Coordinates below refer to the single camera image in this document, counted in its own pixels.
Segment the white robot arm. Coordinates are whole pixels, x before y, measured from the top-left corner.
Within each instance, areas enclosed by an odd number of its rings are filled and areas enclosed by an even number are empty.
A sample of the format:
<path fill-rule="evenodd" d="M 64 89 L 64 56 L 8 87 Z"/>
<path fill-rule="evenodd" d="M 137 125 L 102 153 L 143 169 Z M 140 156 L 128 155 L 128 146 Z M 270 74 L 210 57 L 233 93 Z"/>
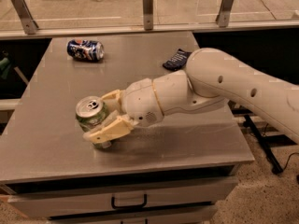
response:
<path fill-rule="evenodd" d="M 299 143 L 299 87 L 260 72 L 218 49 L 194 51 L 183 70 L 145 78 L 100 98 L 110 111 L 83 134 L 91 143 L 123 137 L 175 113 L 208 112 L 224 99 L 244 106 Z"/>

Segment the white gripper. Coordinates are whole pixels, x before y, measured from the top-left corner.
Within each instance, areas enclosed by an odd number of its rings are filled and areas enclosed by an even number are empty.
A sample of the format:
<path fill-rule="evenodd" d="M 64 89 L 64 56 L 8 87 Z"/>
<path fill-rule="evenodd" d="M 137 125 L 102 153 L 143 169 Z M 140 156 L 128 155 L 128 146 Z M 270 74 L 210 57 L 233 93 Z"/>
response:
<path fill-rule="evenodd" d="M 114 90 L 101 97 L 110 112 L 121 110 L 127 115 L 116 116 L 108 125 L 102 123 L 83 134 L 91 143 L 105 143 L 123 137 L 138 124 L 148 127 L 164 119 L 153 82 L 149 78 L 132 83 L 126 90 Z"/>

